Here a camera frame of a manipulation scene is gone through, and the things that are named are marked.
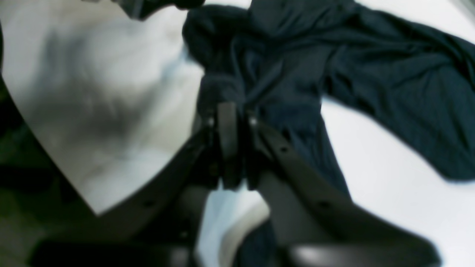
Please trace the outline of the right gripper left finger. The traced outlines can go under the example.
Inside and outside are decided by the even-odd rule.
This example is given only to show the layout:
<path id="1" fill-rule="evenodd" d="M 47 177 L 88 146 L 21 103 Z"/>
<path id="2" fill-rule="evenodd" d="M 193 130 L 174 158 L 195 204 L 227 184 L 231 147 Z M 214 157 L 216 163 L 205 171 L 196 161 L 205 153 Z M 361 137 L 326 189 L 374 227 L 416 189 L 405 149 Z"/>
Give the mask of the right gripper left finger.
<path id="1" fill-rule="evenodd" d="M 241 121 L 235 103 L 208 110 L 162 171 L 101 216 L 41 241 L 30 266 L 192 266 L 209 192 L 241 183 Z"/>

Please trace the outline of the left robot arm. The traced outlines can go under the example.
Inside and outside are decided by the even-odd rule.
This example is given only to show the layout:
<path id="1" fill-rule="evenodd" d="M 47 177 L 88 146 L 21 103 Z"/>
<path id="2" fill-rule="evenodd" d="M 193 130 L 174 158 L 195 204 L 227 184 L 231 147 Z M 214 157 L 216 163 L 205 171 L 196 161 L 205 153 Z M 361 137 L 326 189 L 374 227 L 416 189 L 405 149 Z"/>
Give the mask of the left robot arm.
<path id="1" fill-rule="evenodd" d="M 205 0 L 113 0 L 132 20 L 143 21 L 166 7 L 190 10 L 200 7 Z"/>

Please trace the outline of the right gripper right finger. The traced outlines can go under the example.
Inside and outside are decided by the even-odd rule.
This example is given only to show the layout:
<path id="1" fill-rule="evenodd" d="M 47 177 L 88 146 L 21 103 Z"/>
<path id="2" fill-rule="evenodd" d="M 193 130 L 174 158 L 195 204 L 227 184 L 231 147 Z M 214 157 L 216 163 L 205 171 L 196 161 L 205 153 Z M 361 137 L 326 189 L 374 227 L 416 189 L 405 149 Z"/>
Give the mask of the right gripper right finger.
<path id="1" fill-rule="evenodd" d="M 248 181 L 270 209 L 270 267 L 439 267 L 425 238 L 375 216 L 329 184 L 274 128 L 245 115 Z"/>

